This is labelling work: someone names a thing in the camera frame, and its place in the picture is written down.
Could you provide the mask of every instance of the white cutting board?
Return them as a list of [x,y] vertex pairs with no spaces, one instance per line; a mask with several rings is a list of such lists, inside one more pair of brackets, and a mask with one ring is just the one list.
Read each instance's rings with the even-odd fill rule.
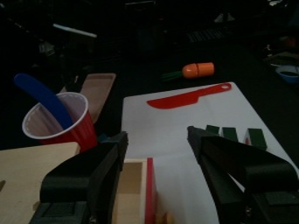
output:
[[266,151],[293,165],[236,84],[230,82],[230,85],[229,91],[205,95],[197,103],[180,108],[157,109],[145,102],[206,86],[124,99],[121,130],[128,133],[125,157],[153,158],[158,207],[172,213],[174,223],[218,223],[209,188],[186,142],[188,126],[201,129],[206,124],[234,127],[241,143],[246,128],[261,129]]

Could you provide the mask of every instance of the red knife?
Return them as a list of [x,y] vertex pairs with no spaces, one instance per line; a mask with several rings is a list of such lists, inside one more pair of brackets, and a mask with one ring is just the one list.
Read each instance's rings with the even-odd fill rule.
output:
[[174,109],[196,103],[200,96],[216,94],[228,90],[230,90],[230,84],[225,82],[212,87],[205,87],[194,90],[185,94],[177,94],[169,97],[146,101],[146,103],[156,109]]

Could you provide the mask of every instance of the blue spatula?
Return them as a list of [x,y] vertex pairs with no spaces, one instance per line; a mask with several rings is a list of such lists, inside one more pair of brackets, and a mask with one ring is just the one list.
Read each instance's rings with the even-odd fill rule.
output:
[[71,120],[55,94],[26,73],[18,73],[13,77],[13,83],[49,110],[65,130],[71,125]]

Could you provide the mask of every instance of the red plastic cup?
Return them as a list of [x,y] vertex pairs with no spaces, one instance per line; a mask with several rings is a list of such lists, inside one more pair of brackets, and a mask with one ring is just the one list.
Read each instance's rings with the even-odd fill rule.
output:
[[50,112],[37,103],[22,119],[22,133],[41,144],[77,142],[82,152],[98,143],[87,99],[82,94],[71,92],[59,93],[57,97],[69,111],[73,124],[62,129]]

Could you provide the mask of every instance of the black object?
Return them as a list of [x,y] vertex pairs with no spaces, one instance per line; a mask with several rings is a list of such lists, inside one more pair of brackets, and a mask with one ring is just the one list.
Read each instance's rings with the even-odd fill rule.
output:
[[218,223],[297,224],[299,182],[290,164],[258,148],[192,126],[188,141],[208,183]]
[[126,133],[62,162],[41,182],[41,204],[30,224],[110,223]]

